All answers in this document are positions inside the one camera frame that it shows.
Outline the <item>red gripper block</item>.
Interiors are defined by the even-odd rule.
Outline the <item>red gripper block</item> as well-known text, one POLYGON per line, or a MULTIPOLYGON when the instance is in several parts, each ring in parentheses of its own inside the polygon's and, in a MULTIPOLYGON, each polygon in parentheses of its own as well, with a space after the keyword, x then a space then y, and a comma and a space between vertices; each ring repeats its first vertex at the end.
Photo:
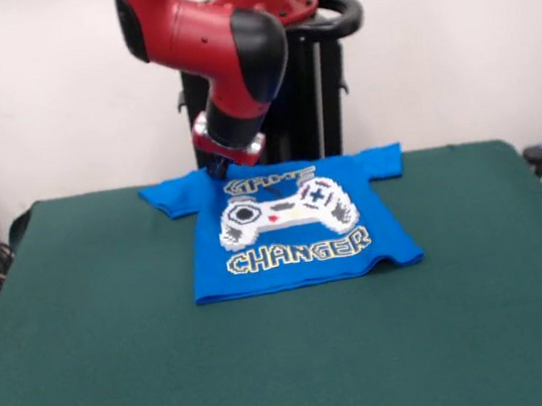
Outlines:
POLYGON ((218 144, 216 140, 213 140, 207 132, 207 118, 206 112, 200 112, 192 127, 192 140, 193 145, 199 151, 209 153, 213 157, 209 158, 206 168, 208 175, 213 179, 219 180, 226 179, 228 174, 228 168, 230 162, 245 166, 254 166, 261 158, 261 154, 266 145, 266 135, 261 132, 257 132, 254 139, 247 147, 229 148, 218 144))

